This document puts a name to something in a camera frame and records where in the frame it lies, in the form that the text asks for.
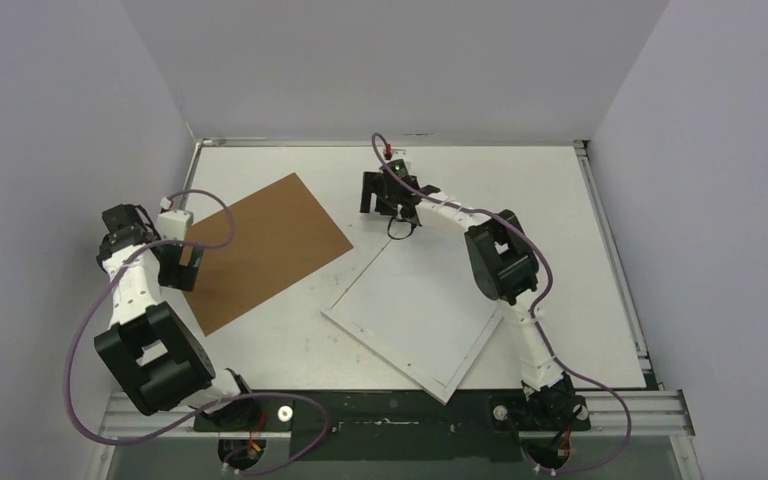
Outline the white brown backing board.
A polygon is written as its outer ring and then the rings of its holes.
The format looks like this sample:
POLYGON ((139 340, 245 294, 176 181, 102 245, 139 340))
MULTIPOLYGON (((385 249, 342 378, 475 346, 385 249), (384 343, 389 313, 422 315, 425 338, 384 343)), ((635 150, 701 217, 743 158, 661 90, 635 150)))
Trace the white brown backing board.
POLYGON ((200 262, 185 298, 210 335, 353 249, 295 173, 233 203, 231 243, 200 262))

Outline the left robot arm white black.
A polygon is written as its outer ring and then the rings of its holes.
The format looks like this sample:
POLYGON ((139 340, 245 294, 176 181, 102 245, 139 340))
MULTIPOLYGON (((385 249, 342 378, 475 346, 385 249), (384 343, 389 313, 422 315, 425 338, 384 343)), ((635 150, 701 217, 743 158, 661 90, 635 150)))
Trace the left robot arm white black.
POLYGON ((203 417, 242 431, 259 405, 237 372, 219 372, 196 335, 164 299, 166 289, 194 289, 204 249, 183 263, 182 240, 191 212, 166 210, 150 220, 140 205, 120 204, 102 214, 107 228, 97 262, 112 288, 107 331, 94 348, 137 410, 146 415, 180 405, 203 407, 203 417))

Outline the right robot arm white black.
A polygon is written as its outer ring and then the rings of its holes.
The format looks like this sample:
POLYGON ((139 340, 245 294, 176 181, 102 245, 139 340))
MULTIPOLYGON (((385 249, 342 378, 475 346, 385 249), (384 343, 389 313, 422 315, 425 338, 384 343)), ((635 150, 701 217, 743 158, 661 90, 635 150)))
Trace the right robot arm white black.
POLYGON ((401 159, 364 172, 359 210, 462 238, 477 288, 496 303, 514 342, 528 421, 561 431, 588 421, 583 398, 549 351, 537 310, 524 298, 538 289, 540 264, 512 211, 463 206, 433 185, 420 185, 401 159))

